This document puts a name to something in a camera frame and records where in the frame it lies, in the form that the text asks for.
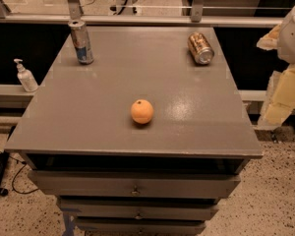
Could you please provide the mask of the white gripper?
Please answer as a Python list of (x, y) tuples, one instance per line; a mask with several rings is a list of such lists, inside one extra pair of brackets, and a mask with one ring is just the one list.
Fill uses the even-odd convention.
[(290, 64), (283, 72), (274, 71), (269, 78), (258, 120), (260, 130), (274, 130), (295, 110), (295, 6), (281, 25), (259, 39), (257, 47), (266, 51), (277, 49), (278, 57)]

